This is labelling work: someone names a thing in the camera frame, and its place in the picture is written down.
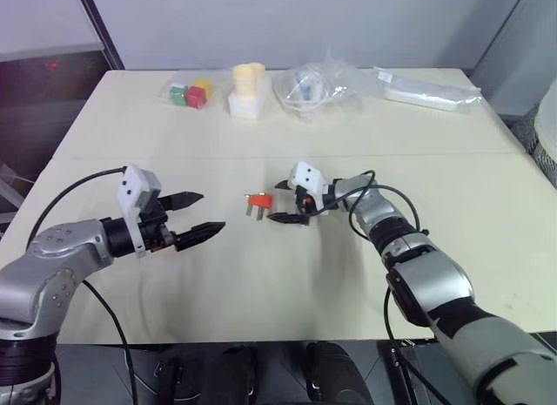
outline black cylindrical joint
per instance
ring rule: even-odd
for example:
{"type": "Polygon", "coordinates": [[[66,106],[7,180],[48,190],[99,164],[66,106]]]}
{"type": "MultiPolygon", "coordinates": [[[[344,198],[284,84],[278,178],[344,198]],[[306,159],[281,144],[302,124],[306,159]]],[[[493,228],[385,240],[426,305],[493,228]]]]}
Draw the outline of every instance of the black cylindrical joint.
{"type": "Polygon", "coordinates": [[[378,253],[381,254],[391,242],[409,233],[416,233],[416,229],[406,219],[390,217],[381,220],[372,228],[369,232],[369,240],[373,243],[378,253]]]}
{"type": "Polygon", "coordinates": [[[112,257],[122,257],[135,251],[128,227],[123,218],[103,219],[104,233],[108,240],[108,249],[112,257]]]}
{"type": "Polygon", "coordinates": [[[57,334],[32,340],[0,340],[0,386],[32,381],[50,369],[57,334]]]}

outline red plug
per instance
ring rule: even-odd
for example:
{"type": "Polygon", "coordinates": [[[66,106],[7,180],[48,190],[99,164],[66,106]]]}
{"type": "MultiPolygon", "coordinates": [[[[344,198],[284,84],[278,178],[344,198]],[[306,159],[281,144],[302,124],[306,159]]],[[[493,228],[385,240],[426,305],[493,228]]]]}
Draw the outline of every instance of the red plug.
{"type": "Polygon", "coordinates": [[[265,209],[271,209],[272,196],[267,193],[246,194],[245,196],[247,197],[247,211],[245,214],[250,216],[252,214],[252,208],[257,206],[258,220],[262,220],[265,209]]]}

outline table surface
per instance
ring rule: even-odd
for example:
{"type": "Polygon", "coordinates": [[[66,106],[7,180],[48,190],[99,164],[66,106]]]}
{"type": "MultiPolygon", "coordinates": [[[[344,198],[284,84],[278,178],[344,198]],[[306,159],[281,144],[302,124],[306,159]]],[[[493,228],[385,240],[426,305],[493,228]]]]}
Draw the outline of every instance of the table surface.
{"type": "MultiPolygon", "coordinates": [[[[470,85],[459,70],[397,71],[470,85]]],[[[246,193],[273,192],[277,211],[291,204],[288,192],[272,187],[303,159],[328,179],[373,168],[380,183],[413,200],[433,241],[469,274],[483,308],[527,331],[555,329],[557,194],[487,103],[460,114],[365,98],[358,117],[304,125],[272,99],[260,121],[247,123],[230,119],[219,99],[205,111],[158,101],[171,75],[104,76],[4,235],[2,262],[23,252],[32,224],[62,188],[134,163],[158,175],[162,194],[205,195],[171,213],[170,229],[207,220],[225,220],[226,227],[185,252],[127,256],[89,278],[129,342],[386,338],[385,269],[345,213],[309,226],[245,216],[246,193]]],[[[120,216],[117,183],[112,176],[81,186],[44,225],[120,216]]],[[[404,322],[394,306],[391,316],[398,337],[430,335],[404,322]]],[[[83,287],[59,340],[119,342],[110,317],[83,287]]]]}

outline green cube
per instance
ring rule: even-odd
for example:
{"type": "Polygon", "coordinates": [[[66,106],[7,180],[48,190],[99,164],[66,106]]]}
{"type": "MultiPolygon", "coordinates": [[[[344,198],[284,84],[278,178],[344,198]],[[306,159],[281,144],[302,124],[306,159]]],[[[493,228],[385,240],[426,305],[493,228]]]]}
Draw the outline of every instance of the green cube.
{"type": "Polygon", "coordinates": [[[185,102],[185,93],[188,91],[186,86],[179,87],[177,85],[173,85],[170,90],[170,98],[171,102],[178,106],[187,106],[185,102]]]}

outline wall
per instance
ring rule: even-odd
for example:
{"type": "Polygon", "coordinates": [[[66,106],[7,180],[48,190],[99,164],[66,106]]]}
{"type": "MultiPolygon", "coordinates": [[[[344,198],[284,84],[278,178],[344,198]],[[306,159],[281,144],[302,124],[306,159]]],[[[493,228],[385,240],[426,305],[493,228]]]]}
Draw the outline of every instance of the wall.
{"type": "Polygon", "coordinates": [[[95,0],[128,69],[358,66],[472,69],[517,0],[95,0]]]}
{"type": "Polygon", "coordinates": [[[557,0],[521,0],[472,81],[495,111],[523,116],[557,73],[557,0]]]}
{"type": "Polygon", "coordinates": [[[79,0],[0,0],[0,61],[103,48],[79,0]]]}

